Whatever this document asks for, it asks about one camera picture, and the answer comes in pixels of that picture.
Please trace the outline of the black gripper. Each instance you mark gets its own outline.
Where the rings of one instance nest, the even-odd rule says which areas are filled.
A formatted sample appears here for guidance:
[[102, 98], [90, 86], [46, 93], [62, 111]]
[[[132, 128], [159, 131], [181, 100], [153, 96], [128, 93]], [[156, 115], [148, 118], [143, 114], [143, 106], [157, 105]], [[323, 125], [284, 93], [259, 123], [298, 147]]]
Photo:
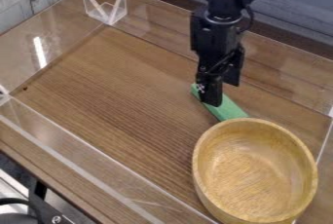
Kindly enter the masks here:
[[189, 17], [189, 46], [197, 56], [196, 90], [200, 101], [217, 107], [221, 104], [221, 84], [238, 87], [244, 61], [242, 34], [234, 21], [208, 17], [204, 8]]

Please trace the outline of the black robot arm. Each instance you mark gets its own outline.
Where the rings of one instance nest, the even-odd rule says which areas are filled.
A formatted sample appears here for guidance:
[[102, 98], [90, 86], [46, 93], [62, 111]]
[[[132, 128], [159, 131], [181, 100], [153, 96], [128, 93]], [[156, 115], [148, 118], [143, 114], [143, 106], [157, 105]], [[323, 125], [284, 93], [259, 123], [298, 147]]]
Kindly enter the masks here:
[[255, 0], [207, 0], [189, 17], [189, 45], [199, 62], [195, 84], [207, 105], [221, 104], [221, 84], [238, 87], [244, 62], [243, 33], [254, 23]]

